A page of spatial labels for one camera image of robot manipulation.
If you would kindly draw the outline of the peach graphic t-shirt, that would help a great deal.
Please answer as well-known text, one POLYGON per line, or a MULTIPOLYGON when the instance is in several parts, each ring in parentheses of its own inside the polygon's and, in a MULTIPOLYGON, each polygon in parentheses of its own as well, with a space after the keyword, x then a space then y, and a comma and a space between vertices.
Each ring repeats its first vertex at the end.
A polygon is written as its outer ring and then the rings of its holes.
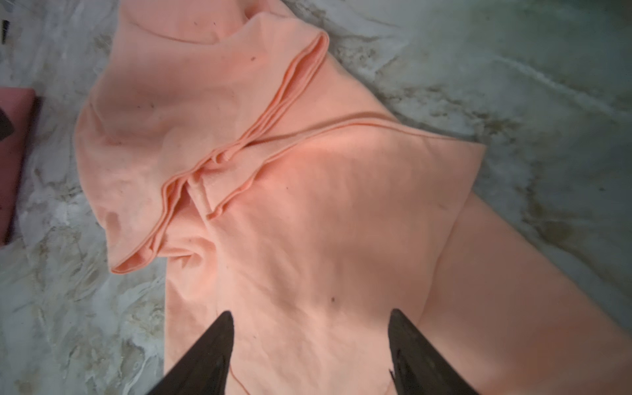
POLYGON ((123 1, 77 120, 110 269, 165 258, 165 370, 223 313, 228 394, 393 394, 400 309, 481 394, 628 394, 631 338, 280 1, 123 1))

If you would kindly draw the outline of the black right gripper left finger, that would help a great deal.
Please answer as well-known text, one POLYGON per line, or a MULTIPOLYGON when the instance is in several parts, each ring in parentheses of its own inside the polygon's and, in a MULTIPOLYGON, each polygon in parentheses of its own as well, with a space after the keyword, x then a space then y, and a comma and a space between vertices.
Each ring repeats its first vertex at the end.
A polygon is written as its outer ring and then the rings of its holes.
POLYGON ((224 395, 234 341, 234 319, 227 310, 147 394, 224 395))

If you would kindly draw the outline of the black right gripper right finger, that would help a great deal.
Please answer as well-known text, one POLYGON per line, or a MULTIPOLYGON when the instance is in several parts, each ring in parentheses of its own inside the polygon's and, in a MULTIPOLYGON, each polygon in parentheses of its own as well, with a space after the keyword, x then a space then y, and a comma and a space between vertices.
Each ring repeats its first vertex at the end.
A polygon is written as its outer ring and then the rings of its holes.
POLYGON ((477 395, 400 309, 391 311, 388 341, 398 395, 477 395))

